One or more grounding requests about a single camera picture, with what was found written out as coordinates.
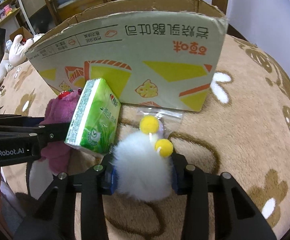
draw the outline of orange logo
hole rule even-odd
[[[105,37],[107,37],[107,38],[112,38],[115,35],[117,35],[117,31],[115,31],[115,30],[109,30],[105,33]]]
[[[71,46],[75,45],[75,43],[76,43],[76,42],[75,42],[75,40],[73,40],[73,39],[71,39],[71,40],[68,41],[68,44],[71,45]]]

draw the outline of yellow triangle pattern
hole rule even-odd
[[[208,90],[180,98],[191,110],[199,112],[202,109]]]
[[[119,98],[128,82],[131,73],[124,70],[114,69],[106,66],[90,66],[90,67],[91,67],[90,78],[105,79],[112,92]]]
[[[86,80],[83,77],[81,77],[74,83],[74,86],[83,88],[85,84],[86,84]]]
[[[39,75],[41,75],[43,78],[55,81],[55,79],[56,79],[56,68],[39,71]]]
[[[143,61],[168,82],[186,80],[207,75],[203,66],[175,62]]]

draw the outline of beige carpet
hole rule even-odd
[[[43,116],[48,100],[55,96],[26,62],[5,78],[0,114]],[[136,106],[123,106],[118,138],[137,126]],[[253,44],[226,36],[202,111],[184,113],[183,122],[170,139],[178,153],[205,172],[230,172],[278,239],[289,229],[290,80],[273,58]],[[99,161],[74,153],[70,172],[83,171]],[[14,192],[27,192],[25,168],[25,164],[4,168]],[[110,240],[180,239],[185,196],[173,194],[149,204],[119,195],[104,196],[103,200]],[[210,224],[210,239],[214,239],[213,217]]]

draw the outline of yellow pom-pom ball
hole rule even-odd
[[[167,139],[160,139],[155,143],[155,150],[160,147],[159,154],[161,157],[166,158],[173,153],[173,144]]]
[[[139,128],[144,134],[157,133],[159,129],[158,119],[152,115],[146,115],[140,121]]]

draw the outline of white flower pattern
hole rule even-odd
[[[218,83],[230,83],[232,82],[232,77],[223,72],[215,72],[212,82],[211,82],[211,91],[215,95],[218,101],[226,105],[230,102],[230,97],[228,93],[221,87]]]
[[[16,71],[16,73],[15,73],[14,78],[16,78],[16,77],[18,76],[18,73],[20,72],[20,70],[21,70],[21,67],[18,67],[18,68],[17,68],[17,71]]]

